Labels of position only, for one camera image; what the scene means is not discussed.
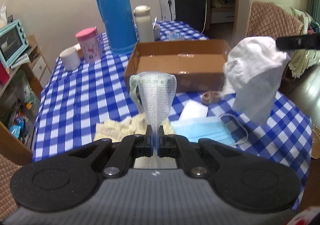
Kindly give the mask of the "cream knitted cloth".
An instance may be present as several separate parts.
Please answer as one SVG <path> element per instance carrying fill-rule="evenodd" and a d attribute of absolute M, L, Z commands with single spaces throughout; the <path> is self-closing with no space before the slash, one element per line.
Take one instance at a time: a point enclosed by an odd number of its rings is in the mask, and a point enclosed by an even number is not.
<path fill-rule="evenodd" d="M 127 116 L 123 121 L 106 120 L 97 123 L 93 141 L 111 139 L 112 142 L 121 142 L 125 136 L 146 133 L 148 122 L 145 114 L 137 114 L 134 117 Z"/>

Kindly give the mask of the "blue surgical mask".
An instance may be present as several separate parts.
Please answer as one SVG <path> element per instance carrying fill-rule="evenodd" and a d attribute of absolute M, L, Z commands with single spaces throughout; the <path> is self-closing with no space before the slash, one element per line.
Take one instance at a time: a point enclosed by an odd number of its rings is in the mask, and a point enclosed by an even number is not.
<path fill-rule="evenodd" d="M 224 117 L 230 117 L 235 120 L 238 126 L 245 132 L 244 139 L 236 142 L 229 129 L 223 123 Z M 199 117 L 189 120 L 178 120 L 171 122 L 174 131 L 177 135 L 186 137 L 190 142 L 198 142 L 199 139 L 210 139 L 227 146 L 236 147 L 244 144 L 248 140 L 248 131 L 238 121 L 238 119 L 229 113 L 224 113 L 217 116 Z"/>

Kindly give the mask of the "white cloth mask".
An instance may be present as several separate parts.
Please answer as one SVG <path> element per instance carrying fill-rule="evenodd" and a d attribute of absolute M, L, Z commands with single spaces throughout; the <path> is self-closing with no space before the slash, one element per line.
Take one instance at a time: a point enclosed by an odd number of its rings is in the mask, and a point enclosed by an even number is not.
<path fill-rule="evenodd" d="M 227 56 L 220 96 L 236 94 L 232 109 L 264 126 L 290 59 L 288 53 L 277 49 L 272 37 L 246 37 Z"/>

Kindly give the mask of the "quilted brown chair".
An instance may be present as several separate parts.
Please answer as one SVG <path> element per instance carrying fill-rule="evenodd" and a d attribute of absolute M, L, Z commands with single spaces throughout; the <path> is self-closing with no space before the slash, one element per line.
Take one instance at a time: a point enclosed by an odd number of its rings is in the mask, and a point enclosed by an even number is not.
<path fill-rule="evenodd" d="M 299 35 L 303 23 L 272 2 L 253 1 L 250 4 L 245 37 L 278 37 Z"/>

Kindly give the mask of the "blue white checkered tablecloth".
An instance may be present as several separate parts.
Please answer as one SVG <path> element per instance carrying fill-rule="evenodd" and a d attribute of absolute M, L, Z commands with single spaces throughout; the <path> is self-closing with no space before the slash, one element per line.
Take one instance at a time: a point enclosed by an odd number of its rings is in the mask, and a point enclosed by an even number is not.
<path fill-rule="evenodd" d="M 41 93 L 35 122 L 33 161 L 40 161 L 90 143 L 97 123 L 121 121 L 138 113 L 127 91 L 124 72 L 129 55 L 114 55 L 106 33 L 99 35 L 102 58 L 82 62 L 66 71 L 56 60 Z M 285 95 L 278 92 L 263 127 L 232 110 L 234 95 L 212 104 L 208 115 L 221 116 L 240 149 L 292 168 L 306 185 L 311 163 L 312 123 Z"/>

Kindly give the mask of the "brown cardboard box tray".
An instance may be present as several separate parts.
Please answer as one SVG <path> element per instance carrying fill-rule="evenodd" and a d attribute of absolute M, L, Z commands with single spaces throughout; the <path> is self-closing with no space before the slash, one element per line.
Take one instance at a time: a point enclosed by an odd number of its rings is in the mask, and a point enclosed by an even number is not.
<path fill-rule="evenodd" d="M 132 75 L 159 71 L 176 76 L 177 92 L 221 91 L 230 50 L 217 39 L 137 43 L 125 70 L 126 87 Z"/>

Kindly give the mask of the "blue tissue packet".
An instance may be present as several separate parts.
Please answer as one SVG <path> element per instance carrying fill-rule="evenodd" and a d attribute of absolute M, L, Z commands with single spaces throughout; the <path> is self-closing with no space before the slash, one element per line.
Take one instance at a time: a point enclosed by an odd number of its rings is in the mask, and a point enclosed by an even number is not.
<path fill-rule="evenodd" d="M 166 37 L 169 41 L 183 41 L 185 40 L 185 35 L 179 31 L 167 31 Z"/>

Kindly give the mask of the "white ceramic mug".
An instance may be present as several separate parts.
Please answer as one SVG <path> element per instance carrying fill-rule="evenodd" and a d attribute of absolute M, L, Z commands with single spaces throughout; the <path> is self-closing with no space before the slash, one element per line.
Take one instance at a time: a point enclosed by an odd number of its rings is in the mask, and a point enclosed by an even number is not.
<path fill-rule="evenodd" d="M 80 58 L 75 47 L 69 47 L 60 53 L 61 61 L 66 71 L 76 70 L 80 66 Z"/>

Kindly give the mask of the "small patterned cup with spoon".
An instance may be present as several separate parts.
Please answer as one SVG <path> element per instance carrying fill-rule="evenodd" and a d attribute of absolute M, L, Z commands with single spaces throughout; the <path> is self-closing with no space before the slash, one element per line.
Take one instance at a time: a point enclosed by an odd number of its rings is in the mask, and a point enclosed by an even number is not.
<path fill-rule="evenodd" d="M 152 29 L 153 29 L 154 40 L 155 41 L 160 40 L 161 31 L 160 31 L 160 25 L 157 23 L 157 17 L 155 17 L 155 19 L 153 21 Z"/>

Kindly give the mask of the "pink hello kitty cup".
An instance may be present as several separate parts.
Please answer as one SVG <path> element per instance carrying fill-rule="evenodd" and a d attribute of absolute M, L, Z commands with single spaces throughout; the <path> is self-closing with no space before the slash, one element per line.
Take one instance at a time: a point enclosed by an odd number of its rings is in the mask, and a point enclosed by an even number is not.
<path fill-rule="evenodd" d="M 87 63 L 101 59 L 102 52 L 99 47 L 97 27 L 83 29 L 75 34 L 81 51 Z"/>

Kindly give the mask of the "cream insulated bottle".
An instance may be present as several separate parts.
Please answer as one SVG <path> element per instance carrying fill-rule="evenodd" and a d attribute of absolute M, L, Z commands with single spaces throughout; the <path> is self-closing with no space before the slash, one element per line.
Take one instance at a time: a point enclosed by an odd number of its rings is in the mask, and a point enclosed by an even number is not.
<path fill-rule="evenodd" d="M 139 5 L 133 11 L 140 43 L 155 41 L 150 11 L 147 5 Z"/>

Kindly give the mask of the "wooden shelf unit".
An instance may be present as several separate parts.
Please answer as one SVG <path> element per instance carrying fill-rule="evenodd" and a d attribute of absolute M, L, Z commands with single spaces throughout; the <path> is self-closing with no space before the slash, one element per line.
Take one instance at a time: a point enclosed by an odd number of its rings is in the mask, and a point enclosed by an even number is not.
<path fill-rule="evenodd" d="M 28 41 L 25 53 L 30 62 L 10 69 L 9 80 L 1 84 L 1 154 L 20 166 L 31 163 L 41 91 L 52 73 L 36 37 L 29 35 Z M 25 131 L 19 137 L 10 131 L 17 113 L 25 118 Z"/>

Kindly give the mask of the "black white appliance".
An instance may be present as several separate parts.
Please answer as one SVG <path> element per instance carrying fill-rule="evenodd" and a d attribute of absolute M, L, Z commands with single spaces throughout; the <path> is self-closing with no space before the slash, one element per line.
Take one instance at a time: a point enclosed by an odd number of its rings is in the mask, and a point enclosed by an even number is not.
<path fill-rule="evenodd" d="M 163 21 L 181 21 L 199 32 L 206 28 L 207 0 L 159 0 Z"/>

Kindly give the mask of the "blue thermos flask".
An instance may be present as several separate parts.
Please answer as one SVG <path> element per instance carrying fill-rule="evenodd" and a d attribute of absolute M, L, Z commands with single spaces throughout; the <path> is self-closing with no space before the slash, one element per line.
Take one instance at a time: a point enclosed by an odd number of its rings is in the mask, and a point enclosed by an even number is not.
<path fill-rule="evenodd" d="M 113 54 L 129 54 L 137 42 L 130 0 L 96 0 Z"/>

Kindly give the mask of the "teal toaster oven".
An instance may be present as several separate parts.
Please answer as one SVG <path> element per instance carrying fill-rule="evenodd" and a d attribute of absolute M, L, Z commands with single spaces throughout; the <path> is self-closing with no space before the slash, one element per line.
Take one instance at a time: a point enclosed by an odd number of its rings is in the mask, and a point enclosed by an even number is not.
<path fill-rule="evenodd" d="M 7 24 L 0 31 L 1 63 L 10 68 L 16 60 L 29 48 L 27 35 L 20 19 Z"/>

